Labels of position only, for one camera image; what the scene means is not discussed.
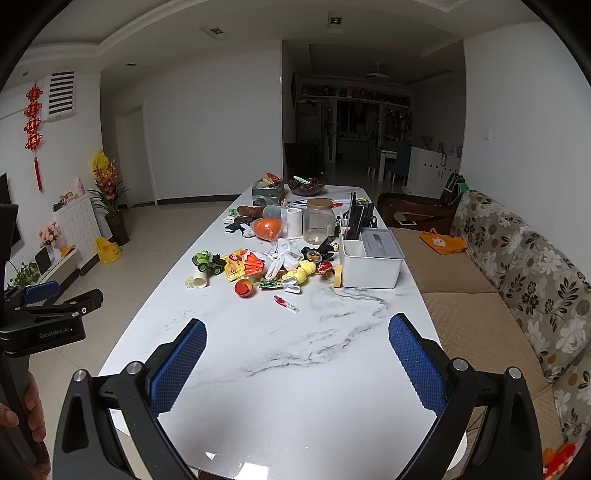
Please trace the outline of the person's left hand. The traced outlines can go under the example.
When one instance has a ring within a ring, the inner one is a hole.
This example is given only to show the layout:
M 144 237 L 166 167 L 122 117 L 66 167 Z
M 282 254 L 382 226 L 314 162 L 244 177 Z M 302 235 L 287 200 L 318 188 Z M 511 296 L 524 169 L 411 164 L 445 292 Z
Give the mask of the person's left hand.
M 39 389 L 30 372 L 27 373 L 27 378 L 28 388 L 24 396 L 27 424 L 33 440 L 42 443 L 46 438 L 46 425 Z M 19 425 L 18 416 L 4 404 L 0 405 L 0 424 L 6 428 L 16 428 Z

